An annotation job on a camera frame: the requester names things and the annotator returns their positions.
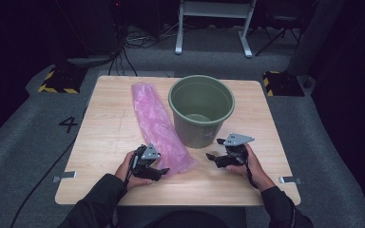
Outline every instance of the black jacket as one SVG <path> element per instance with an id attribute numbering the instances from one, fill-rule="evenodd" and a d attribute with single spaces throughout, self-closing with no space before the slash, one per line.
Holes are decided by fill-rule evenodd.
<path id="1" fill-rule="evenodd" d="M 60 228 L 96 228 L 106 227 L 112 221 L 112 215 L 118 204 L 120 196 L 123 194 L 124 183 L 113 175 L 105 174 L 90 190 L 90 192 L 81 200 L 79 200 L 73 209 L 69 212 L 65 220 L 59 225 Z M 309 228 L 313 227 L 312 222 L 303 216 L 292 201 L 286 197 L 276 186 L 261 192 L 265 209 L 271 217 L 269 223 L 270 228 Z M 203 213 L 192 212 L 176 212 L 171 217 L 164 220 L 156 221 L 155 227 L 166 227 L 172 219 L 182 219 L 186 222 L 188 218 L 195 218 L 189 221 L 191 224 L 195 222 L 205 222 L 212 224 L 215 218 L 210 218 Z M 185 227 L 185 223 L 173 225 L 173 227 Z M 227 227 L 222 221 L 219 227 Z"/>

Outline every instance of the plastic bag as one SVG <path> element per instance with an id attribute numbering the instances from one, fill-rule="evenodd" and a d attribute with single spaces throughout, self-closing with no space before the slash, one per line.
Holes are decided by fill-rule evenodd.
<path id="1" fill-rule="evenodd" d="M 198 162 L 189 155 L 178 137 L 155 86 L 147 83 L 134 84 L 132 95 L 144 139 L 146 143 L 153 143 L 161 154 L 157 168 L 170 168 L 165 175 L 167 178 L 195 167 Z"/>

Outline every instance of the green bucket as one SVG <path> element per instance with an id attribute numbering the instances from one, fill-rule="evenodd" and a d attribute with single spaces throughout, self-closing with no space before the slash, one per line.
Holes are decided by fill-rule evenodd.
<path id="1" fill-rule="evenodd" d="M 180 79 L 170 88 L 168 102 L 174 127 L 185 146 L 204 148 L 214 140 L 234 110 L 234 96 L 227 85 L 203 75 Z"/>

